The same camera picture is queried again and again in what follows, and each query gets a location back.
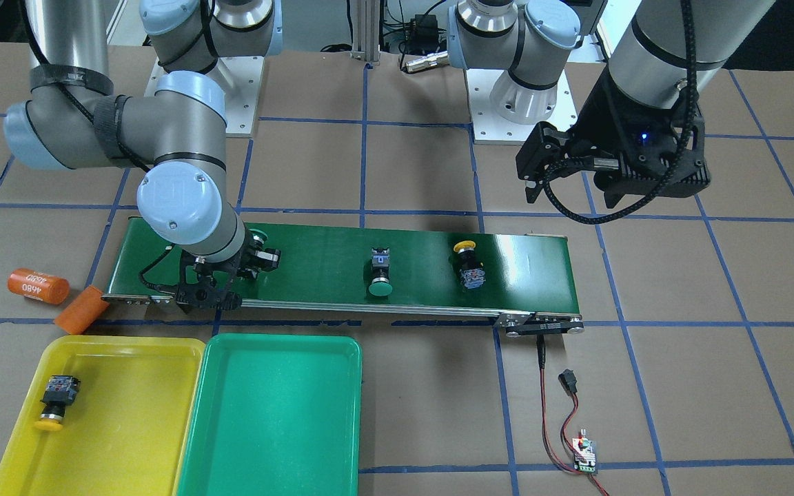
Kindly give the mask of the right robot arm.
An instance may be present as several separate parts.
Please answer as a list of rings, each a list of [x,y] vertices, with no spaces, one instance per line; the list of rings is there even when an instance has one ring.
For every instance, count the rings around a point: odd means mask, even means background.
[[[14,156],[40,170],[136,167],[143,238],[123,246],[104,301],[232,311],[580,313],[563,238],[245,224],[226,196],[227,97],[208,51],[183,66],[172,51],[216,41],[225,24],[207,1],[150,1],[166,72],[151,95],[114,93],[95,1],[22,1],[35,65],[32,98],[9,107]]]

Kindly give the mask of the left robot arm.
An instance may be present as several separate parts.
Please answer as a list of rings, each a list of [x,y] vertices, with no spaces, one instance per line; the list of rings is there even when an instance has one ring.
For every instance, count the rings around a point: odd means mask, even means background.
[[[460,1],[449,9],[452,66],[500,70],[491,102],[531,125],[516,155],[529,203],[557,178],[593,172],[606,206],[628,195],[687,198],[711,182],[697,96],[772,7],[770,1],[643,1],[576,122],[548,117],[582,40],[584,2]]]

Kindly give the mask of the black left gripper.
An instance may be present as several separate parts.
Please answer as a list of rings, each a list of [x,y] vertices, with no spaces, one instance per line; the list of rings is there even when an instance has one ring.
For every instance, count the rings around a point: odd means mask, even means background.
[[[668,109],[636,103],[604,69],[575,125],[559,132],[549,123],[536,123],[516,155],[527,204],[538,201],[546,167],[564,159],[582,163],[569,163],[553,177],[593,170],[593,182],[604,192],[609,209],[615,209],[624,195],[648,194],[673,163],[686,122],[686,104],[684,89]]]

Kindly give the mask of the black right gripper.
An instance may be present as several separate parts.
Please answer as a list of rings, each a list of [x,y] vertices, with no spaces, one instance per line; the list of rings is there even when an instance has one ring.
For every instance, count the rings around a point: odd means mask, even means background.
[[[242,247],[226,260],[214,262],[210,258],[192,256],[182,252],[179,263],[179,282],[176,284],[176,303],[180,308],[234,310],[242,307],[243,296],[233,290],[234,281],[240,278],[239,267]],[[272,264],[269,271],[278,268],[281,250],[265,248]]]

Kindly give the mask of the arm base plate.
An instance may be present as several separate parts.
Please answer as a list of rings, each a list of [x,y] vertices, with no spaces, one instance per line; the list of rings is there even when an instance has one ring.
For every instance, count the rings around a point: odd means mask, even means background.
[[[227,137],[254,135],[264,69],[265,59],[261,56],[227,57],[205,73],[224,91]]]
[[[521,145],[536,123],[565,132],[577,121],[565,72],[545,91],[518,87],[504,70],[468,69],[465,76],[476,144]]]

